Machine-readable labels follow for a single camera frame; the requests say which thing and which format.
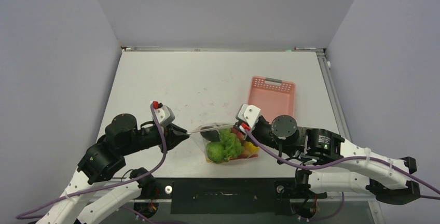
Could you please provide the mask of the dark purple eggplant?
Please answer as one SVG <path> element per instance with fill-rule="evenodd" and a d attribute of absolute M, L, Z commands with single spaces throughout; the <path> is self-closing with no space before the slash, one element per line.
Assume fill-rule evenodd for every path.
<path fill-rule="evenodd" d="M 201 128 L 200 135 L 208 142 L 220 142 L 219 131 L 216 126 L 206 126 Z"/>

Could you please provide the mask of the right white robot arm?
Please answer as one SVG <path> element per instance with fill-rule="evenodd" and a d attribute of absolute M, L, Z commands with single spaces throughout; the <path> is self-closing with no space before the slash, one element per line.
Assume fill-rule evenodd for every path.
<path fill-rule="evenodd" d="M 242 123 L 245 138 L 263 150 L 273 148 L 279 164 L 296 168 L 293 190 L 310 193 L 353 192 L 373 195 L 382 203 L 404 205 L 421 197 L 412 157 L 392 159 L 362 148 L 329 130 L 299 127 L 287 115 L 272 122 L 259 116 L 254 125 Z"/>

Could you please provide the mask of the green grape bunch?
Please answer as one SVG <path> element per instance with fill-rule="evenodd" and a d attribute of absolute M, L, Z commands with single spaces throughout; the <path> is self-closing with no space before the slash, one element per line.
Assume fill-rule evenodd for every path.
<path fill-rule="evenodd" d="M 220 143 L 224 145 L 225 159 L 229 161 L 235 159 L 242 152 L 243 147 L 237 136 L 231 132 L 231 129 L 219 130 Z"/>

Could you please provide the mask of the red cherry tomato bunch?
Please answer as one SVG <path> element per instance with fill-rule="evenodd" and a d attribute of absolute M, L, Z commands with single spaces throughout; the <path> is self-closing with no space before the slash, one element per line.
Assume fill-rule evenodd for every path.
<path fill-rule="evenodd" d="M 236 130 L 235 128 L 231 128 L 231 132 L 237 136 L 237 138 L 239 139 L 239 141 L 240 141 L 240 143 L 241 143 L 241 146 L 242 146 L 242 144 L 243 144 L 244 142 L 246 142 L 246 140 L 244 139 L 244 135 L 243 135 L 241 132 L 239 132 L 239 131 Z"/>

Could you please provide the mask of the yellow bell pepper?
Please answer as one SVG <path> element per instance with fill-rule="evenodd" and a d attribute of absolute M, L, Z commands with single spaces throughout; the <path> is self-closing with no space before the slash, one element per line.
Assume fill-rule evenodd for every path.
<path fill-rule="evenodd" d="M 244 142 L 242 144 L 243 151 L 240 154 L 240 159 L 249 159 L 258 157 L 259 147 L 253 145 L 251 142 Z"/>

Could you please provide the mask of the clear zip top bag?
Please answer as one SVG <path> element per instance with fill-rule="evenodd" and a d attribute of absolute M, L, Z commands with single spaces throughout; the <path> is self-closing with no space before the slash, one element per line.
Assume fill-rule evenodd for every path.
<path fill-rule="evenodd" d="M 232 123 L 208 123 L 190 132 L 207 162 L 222 164 L 258 157 L 259 148 L 244 139 Z"/>

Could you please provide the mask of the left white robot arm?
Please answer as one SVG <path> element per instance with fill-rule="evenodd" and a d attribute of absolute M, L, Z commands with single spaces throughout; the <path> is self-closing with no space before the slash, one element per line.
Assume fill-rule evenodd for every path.
<path fill-rule="evenodd" d="M 149 198 L 157 189 L 150 171 L 133 169 L 125 180 L 106 186 L 114 175 L 126 166 L 125 157 L 158 146 L 162 154 L 189 138 L 187 130 L 173 124 L 174 116 L 162 121 L 154 115 L 152 121 L 138 126 L 135 116 L 120 114 L 105 128 L 105 133 L 89 147 L 77 169 L 51 209 L 38 223 L 99 223 L 130 200 Z"/>

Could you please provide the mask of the green lettuce head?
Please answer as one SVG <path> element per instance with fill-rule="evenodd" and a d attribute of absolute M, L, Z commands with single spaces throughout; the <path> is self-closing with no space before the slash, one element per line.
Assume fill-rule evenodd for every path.
<path fill-rule="evenodd" d="M 207 158 L 214 163 L 226 162 L 224 145 L 220 142 L 210 142 L 206 145 Z"/>

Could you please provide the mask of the pink plastic basket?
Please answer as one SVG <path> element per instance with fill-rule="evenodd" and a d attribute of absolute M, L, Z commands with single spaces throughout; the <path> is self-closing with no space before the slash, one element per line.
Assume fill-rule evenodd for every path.
<path fill-rule="evenodd" d="M 295 99 L 296 85 L 293 82 L 261 76 L 251 79 L 247 103 L 260 108 L 269 122 L 280 115 L 295 117 Z"/>

